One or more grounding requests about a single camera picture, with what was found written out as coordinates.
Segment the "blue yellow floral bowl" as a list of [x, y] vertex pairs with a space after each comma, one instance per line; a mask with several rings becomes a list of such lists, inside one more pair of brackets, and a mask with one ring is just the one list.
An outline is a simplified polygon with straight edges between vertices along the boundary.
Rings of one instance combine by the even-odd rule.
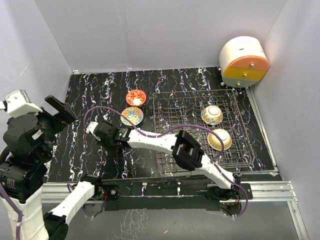
[[127, 107], [121, 114], [130, 120], [135, 126], [139, 125], [144, 119], [143, 111], [134, 106]]

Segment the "red orange floral bowl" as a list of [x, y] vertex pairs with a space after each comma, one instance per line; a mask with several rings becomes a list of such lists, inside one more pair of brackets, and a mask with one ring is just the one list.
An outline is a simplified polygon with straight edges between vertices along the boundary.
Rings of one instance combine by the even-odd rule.
[[147, 101], [147, 95], [143, 90], [134, 89], [127, 93], [125, 100], [132, 107], [142, 107]]

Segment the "teal yellow sun bowl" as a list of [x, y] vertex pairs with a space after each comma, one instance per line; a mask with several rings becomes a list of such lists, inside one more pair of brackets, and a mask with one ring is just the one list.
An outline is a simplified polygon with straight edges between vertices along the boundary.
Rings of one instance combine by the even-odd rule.
[[208, 144], [216, 151], [222, 150], [222, 143], [223, 149], [228, 150], [232, 145], [232, 138], [231, 135], [224, 129], [218, 128], [214, 129], [213, 133], [209, 133], [207, 136]]

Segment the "orange green leaf bowl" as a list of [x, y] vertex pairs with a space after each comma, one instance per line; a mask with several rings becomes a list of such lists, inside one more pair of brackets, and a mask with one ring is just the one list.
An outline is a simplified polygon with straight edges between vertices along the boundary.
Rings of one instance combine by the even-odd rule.
[[200, 113], [201, 119], [207, 125], [218, 125], [223, 120], [222, 110], [216, 105], [209, 105], [201, 110]]

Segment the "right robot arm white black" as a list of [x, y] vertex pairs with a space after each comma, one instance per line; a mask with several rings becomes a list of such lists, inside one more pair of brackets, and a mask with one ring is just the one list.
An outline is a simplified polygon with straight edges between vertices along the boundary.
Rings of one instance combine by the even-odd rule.
[[117, 128], [107, 121], [91, 122], [86, 128], [104, 148], [148, 149], [173, 157], [182, 169], [211, 179], [216, 186], [209, 191], [214, 200], [226, 201], [241, 197], [241, 180], [220, 167], [205, 154], [200, 143], [185, 130], [176, 134], [143, 131], [136, 126]]

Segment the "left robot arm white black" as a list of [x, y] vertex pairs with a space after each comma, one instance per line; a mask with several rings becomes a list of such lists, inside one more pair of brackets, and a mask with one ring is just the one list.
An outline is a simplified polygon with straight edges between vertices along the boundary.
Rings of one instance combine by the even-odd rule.
[[0, 197], [15, 240], [63, 240], [76, 213], [90, 198], [103, 195], [101, 179], [84, 175], [69, 195], [47, 213], [42, 210], [46, 163], [53, 158], [56, 135], [76, 120], [68, 103], [50, 95], [45, 101], [57, 110], [48, 113], [31, 103], [24, 91], [5, 97], [1, 106], [9, 114], [0, 155]]

